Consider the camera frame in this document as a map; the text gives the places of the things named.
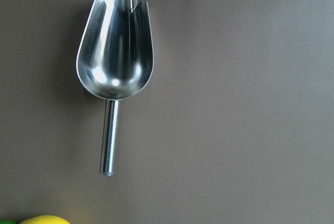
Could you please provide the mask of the silver metal ice scoop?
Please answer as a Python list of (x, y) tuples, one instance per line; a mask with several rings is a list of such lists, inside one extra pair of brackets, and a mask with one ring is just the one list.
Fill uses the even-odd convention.
[(100, 173), (114, 174), (120, 102), (139, 94), (154, 67), (146, 0), (94, 0), (80, 41), (76, 72), (83, 87), (104, 99)]

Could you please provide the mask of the yellow lemon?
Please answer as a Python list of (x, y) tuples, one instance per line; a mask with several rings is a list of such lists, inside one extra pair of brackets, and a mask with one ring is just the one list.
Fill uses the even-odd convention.
[(20, 224), (70, 224), (70, 222), (62, 217), (54, 215), (41, 215), (26, 219)]

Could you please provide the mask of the green lime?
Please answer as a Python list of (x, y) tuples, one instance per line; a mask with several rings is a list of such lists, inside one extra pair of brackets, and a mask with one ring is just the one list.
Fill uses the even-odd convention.
[(0, 220), (0, 224), (16, 224), (16, 223), (12, 220), (2, 219)]

